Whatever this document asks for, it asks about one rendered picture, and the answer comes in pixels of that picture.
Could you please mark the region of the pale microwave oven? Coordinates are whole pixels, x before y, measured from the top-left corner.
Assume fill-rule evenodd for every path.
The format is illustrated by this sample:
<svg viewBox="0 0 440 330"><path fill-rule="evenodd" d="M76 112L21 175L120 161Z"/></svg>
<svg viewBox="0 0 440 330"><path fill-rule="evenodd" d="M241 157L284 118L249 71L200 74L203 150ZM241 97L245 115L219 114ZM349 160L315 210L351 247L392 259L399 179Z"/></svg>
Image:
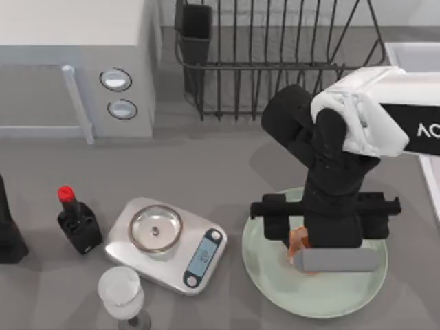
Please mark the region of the pale microwave oven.
<svg viewBox="0 0 440 330"><path fill-rule="evenodd" d="M71 65L95 141L152 136L161 51L158 0L0 0L0 65ZM102 86L112 68L130 74L129 89ZM120 99L136 105L133 119L108 113Z"/></svg>

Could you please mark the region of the black cutlery holder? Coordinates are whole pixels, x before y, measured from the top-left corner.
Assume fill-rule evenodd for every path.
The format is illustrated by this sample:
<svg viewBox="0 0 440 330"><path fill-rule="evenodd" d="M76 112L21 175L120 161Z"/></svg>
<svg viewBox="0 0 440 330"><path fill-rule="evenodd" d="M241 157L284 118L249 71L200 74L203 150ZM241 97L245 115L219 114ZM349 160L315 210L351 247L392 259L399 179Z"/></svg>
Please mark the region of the black cutlery holder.
<svg viewBox="0 0 440 330"><path fill-rule="evenodd" d="M176 7L175 29L183 63L205 65L212 40L212 8L180 1Z"/></svg>

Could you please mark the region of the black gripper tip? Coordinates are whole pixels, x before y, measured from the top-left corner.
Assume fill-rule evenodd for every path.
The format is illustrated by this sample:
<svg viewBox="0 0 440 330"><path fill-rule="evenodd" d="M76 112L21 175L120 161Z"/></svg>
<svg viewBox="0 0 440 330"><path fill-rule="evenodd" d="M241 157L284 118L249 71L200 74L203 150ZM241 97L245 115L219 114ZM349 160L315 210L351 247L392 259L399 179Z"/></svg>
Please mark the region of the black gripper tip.
<svg viewBox="0 0 440 330"><path fill-rule="evenodd" d="M0 174L0 265L17 264L28 253L27 244L10 213L6 188Z"/></svg>

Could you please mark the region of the black bottle with red cap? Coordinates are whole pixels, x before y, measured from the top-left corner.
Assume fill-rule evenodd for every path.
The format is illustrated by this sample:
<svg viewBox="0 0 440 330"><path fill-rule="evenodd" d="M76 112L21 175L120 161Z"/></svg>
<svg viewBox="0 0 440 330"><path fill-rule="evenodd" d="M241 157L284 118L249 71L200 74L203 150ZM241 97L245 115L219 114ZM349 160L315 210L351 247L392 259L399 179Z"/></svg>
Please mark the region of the black bottle with red cap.
<svg viewBox="0 0 440 330"><path fill-rule="evenodd" d="M57 196L63 207L57 216L59 227L79 254L89 253L103 242L95 213L77 200L70 186L61 186Z"/></svg>

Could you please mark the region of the clear wine glass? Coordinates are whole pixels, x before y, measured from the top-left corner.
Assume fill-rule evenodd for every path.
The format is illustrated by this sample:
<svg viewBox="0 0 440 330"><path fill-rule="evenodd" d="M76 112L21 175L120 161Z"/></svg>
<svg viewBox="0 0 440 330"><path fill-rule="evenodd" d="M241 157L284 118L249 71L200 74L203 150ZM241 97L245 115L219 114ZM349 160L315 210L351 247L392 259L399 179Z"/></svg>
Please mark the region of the clear wine glass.
<svg viewBox="0 0 440 330"><path fill-rule="evenodd" d="M152 320L144 308L145 294L136 271L116 266L98 281L98 295L107 313L118 321L118 330L151 330Z"/></svg>

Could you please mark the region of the pale green plate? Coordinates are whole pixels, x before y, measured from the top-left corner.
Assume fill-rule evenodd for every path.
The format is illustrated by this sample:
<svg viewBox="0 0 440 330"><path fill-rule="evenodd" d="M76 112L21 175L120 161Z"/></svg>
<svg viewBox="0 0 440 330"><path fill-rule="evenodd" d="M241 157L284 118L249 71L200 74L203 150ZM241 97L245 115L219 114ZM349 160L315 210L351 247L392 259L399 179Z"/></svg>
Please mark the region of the pale green plate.
<svg viewBox="0 0 440 330"><path fill-rule="evenodd" d="M362 246L379 254L374 272L304 274L287 260L287 248L263 234L263 220L249 218L242 234L242 256L252 282L282 309L310 318L332 318L357 311L382 288L388 271L384 240Z"/></svg>

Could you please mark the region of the round grey microwave knob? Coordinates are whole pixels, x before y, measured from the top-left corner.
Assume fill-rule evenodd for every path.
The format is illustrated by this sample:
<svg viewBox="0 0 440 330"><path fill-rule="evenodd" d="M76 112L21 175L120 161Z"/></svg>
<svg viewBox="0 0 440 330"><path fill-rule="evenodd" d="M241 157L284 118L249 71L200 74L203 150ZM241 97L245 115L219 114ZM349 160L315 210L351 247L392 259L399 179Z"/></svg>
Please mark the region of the round grey microwave knob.
<svg viewBox="0 0 440 330"><path fill-rule="evenodd" d="M138 108L129 100L120 99L107 105L108 113L117 120L131 120L138 114Z"/></svg>
<svg viewBox="0 0 440 330"><path fill-rule="evenodd" d="M130 74L120 68L100 72L99 80L103 87L114 92L126 91L132 85Z"/></svg>

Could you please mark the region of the orange food piece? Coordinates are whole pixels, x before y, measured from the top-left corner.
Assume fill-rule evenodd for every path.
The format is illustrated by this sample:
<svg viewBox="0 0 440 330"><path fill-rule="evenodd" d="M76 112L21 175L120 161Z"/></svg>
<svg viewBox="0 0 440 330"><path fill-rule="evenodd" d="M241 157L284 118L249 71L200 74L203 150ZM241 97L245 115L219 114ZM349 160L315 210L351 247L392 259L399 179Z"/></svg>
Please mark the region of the orange food piece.
<svg viewBox="0 0 440 330"><path fill-rule="evenodd" d="M295 254L305 248L311 248L306 227L302 225L294 230L290 230L288 239L287 260L291 265L294 265Z"/></svg>

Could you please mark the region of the silver kitchen scale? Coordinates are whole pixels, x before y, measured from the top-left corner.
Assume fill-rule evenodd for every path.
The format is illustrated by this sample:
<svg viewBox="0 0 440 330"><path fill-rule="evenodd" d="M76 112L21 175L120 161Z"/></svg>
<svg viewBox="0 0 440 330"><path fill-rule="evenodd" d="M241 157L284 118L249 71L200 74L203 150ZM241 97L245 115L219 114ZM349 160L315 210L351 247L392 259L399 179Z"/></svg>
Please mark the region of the silver kitchen scale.
<svg viewBox="0 0 440 330"><path fill-rule="evenodd" d="M136 197L115 220L104 249L113 262L194 296L206 288L227 242L223 228L208 219L169 203Z"/></svg>

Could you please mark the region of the pale microwave door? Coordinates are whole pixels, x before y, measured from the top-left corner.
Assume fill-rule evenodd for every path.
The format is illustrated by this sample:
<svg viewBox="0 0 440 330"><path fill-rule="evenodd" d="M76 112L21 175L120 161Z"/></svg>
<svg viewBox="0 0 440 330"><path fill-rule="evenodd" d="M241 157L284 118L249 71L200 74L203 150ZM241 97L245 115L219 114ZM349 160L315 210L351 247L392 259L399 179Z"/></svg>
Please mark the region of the pale microwave door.
<svg viewBox="0 0 440 330"><path fill-rule="evenodd" d="M0 138L84 138L70 67L0 65Z"/></svg>

